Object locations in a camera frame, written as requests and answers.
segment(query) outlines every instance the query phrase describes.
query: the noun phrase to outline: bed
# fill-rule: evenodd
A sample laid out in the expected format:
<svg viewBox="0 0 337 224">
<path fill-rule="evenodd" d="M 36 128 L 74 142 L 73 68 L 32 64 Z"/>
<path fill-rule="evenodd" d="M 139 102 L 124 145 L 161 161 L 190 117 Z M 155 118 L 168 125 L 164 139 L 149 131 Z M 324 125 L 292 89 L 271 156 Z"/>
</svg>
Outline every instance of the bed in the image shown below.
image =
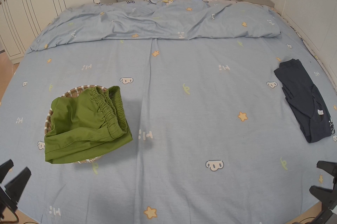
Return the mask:
<svg viewBox="0 0 337 224">
<path fill-rule="evenodd" d="M 19 209 L 39 223 L 275 223 L 331 188 L 333 136 L 308 143 L 274 70 L 299 59 L 337 96 L 298 34 L 266 6 L 134 0 L 68 9 L 32 43 L 0 106 L 0 158 L 29 167 Z M 44 161 L 52 100 L 121 87 L 133 141 L 93 163 Z"/>
</svg>

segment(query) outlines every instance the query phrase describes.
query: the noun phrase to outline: yellow star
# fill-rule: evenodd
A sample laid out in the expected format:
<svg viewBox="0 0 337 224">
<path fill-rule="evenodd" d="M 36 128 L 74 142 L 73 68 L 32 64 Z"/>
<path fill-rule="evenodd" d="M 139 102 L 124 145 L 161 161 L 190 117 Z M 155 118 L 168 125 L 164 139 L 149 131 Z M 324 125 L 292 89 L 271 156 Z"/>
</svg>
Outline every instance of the yellow star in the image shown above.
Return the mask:
<svg viewBox="0 0 337 224">
<path fill-rule="evenodd" d="M 240 114 L 238 115 L 238 118 L 240 118 L 242 122 L 248 119 L 245 112 L 244 113 L 240 112 Z"/>
<path fill-rule="evenodd" d="M 154 53 L 152 54 L 154 57 L 156 57 L 157 55 L 159 55 L 159 51 L 154 51 Z"/>
<path fill-rule="evenodd" d="M 148 217 L 148 219 L 156 218 L 157 217 L 157 209 L 152 209 L 150 206 L 148 206 L 147 210 L 144 211 L 144 214 Z"/>
</svg>

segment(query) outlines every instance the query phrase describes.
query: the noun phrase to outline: wooden floor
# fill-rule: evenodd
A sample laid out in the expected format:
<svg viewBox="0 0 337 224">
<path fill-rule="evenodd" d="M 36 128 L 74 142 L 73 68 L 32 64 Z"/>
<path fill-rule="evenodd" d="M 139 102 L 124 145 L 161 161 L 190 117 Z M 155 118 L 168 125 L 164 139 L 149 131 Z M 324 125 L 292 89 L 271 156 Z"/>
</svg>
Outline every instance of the wooden floor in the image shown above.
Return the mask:
<svg viewBox="0 0 337 224">
<path fill-rule="evenodd" d="M 11 78 L 13 77 L 13 75 L 14 75 L 16 69 L 18 68 L 18 66 L 19 66 L 19 64 L 15 64 L 15 65 L 12 64 L 12 62 L 8 59 L 6 53 L 0 54 L 0 100 L 2 99 L 2 96 L 5 93 L 5 90 L 8 86 L 8 84 L 9 84 L 9 82 L 11 81 Z M 300 222 L 300 221 L 302 221 L 306 218 L 309 218 L 309 219 L 306 219 L 305 221 L 303 221 L 301 223 L 310 222 L 321 211 L 321 207 L 322 207 L 321 203 L 319 202 L 316 205 L 314 205 L 312 208 L 310 208 L 307 212 L 303 213 L 302 215 L 298 216 L 297 218 L 293 219 L 292 221 L 288 222 L 287 224 L 291 224 L 291 223 L 296 222 L 296 221 Z M 16 214 L 19 217 L 19 224 L 24 224 L 26 222 L 37 223 L 36 221 L 29 218 L 28 216 L 26 216 L 24 213 L 20 212 L 19 210 L 16 211 Z M 15 220 L 14 215 L 8 209 L 5 210 L 4 216 L 5 216 L 5 218 L 4 218 L 5 221 L 14 221 Z"/>
</svg>

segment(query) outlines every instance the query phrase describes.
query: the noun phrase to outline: wicker basket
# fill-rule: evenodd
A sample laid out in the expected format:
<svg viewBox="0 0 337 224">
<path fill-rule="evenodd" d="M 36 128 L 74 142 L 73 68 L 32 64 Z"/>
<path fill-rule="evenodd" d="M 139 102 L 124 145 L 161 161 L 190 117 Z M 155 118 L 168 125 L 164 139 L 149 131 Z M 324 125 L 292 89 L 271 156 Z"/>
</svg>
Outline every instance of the wicker basket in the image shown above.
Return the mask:
<svg viewBox="0 0 337 224">
<path fill-rule="evenodd" d="M 97 86 L 99 86 L 99 85 L 89 84 L 89 85 L 82 85 L 81 87 L 75 87 L 75 88 L 69 90 L 68 92 L 65 92 L 61 97 L 62 98 L 76 98 L 85 89 L 87 89 L 89 87 L 97 87 Z M 105 88 L 105 87 L 101 87 L 101 86 L 99 86 L 99 87 L 102 88 L 103 91 L 107 90 L 107 88 Z M 47 119 L 46 119 L 45 124 L 44 124 L 44 134 L 45 135 L 51 130 L 50 117 L 51 117 L 52 114 L 53 114 L 53 110 L 50 108 Z M 85 160 L 77 161 L 77 162 L 74 162 L 74 163 L 91 163 L 91 162 L 94 162 L 94 161 L 100 159 L 101 157 L 102 156 L 98 156 L 98 157 L 95 157 L 93 159 L 85 159 Z"/>
</svg>

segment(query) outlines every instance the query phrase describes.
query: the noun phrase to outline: yellow cartoon print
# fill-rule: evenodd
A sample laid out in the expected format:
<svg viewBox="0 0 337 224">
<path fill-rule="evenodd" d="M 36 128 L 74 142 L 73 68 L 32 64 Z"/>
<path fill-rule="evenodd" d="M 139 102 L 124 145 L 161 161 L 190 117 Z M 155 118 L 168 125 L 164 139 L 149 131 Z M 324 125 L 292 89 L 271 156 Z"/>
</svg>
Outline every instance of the yellow cartoon print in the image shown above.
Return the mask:
<svg viewBox="0 0 337 224">
<path fill-rule="evenodd" d="M 166 5 L 170 4 L 173 2 L 173 0 L 162 0 L 162 2 L 166 3 Z"/>
</svg>

